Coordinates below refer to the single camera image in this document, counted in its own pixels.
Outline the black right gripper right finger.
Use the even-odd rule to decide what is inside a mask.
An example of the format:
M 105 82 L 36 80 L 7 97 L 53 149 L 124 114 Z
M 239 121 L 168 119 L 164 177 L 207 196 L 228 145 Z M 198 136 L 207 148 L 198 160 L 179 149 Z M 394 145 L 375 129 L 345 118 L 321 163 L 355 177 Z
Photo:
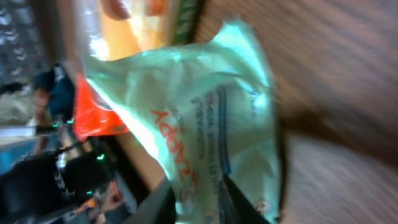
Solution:
M 221 223 L 270 224 L 254 209 L 227 175 L 221 180 Z

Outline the grey plastic shopping basket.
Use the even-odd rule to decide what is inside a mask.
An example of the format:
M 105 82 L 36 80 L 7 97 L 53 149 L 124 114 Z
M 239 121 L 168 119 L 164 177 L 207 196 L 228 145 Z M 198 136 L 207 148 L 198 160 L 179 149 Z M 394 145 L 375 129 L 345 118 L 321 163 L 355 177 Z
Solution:
M 31 5 L 1 0 L 1 84 L 26 81 L 48 67 Z

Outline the teal snack wrapper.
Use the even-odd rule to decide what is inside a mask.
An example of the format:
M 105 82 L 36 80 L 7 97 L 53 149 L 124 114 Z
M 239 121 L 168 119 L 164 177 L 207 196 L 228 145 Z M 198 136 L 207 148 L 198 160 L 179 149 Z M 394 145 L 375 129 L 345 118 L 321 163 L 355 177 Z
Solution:
M 279 217 L 281 166 L 274 81 L 251 26 L 226 21 L 205 44 L 124 59 L 124 91 L 97 92 L 162 166 L 178 223 L 221 223 L 227 175 L 269 223 Z

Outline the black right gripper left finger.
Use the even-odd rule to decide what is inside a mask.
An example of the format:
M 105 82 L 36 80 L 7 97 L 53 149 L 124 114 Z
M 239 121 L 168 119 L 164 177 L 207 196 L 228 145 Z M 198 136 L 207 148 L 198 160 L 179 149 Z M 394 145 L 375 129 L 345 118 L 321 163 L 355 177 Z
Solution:
M 175 224 L 176 217 L 174 193 L 164 178 L 123 224 Z

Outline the orange biscuit packet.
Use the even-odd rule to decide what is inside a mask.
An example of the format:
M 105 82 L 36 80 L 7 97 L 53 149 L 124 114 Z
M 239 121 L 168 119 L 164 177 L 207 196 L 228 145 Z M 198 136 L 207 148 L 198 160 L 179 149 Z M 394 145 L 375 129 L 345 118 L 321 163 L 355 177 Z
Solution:
M 78 75 L 73 130 L 80 140 L 128 128 L 96 91 L 96 82 L 124 91 L 132 55 L 191 41 L 202 0 L 76 0 Z

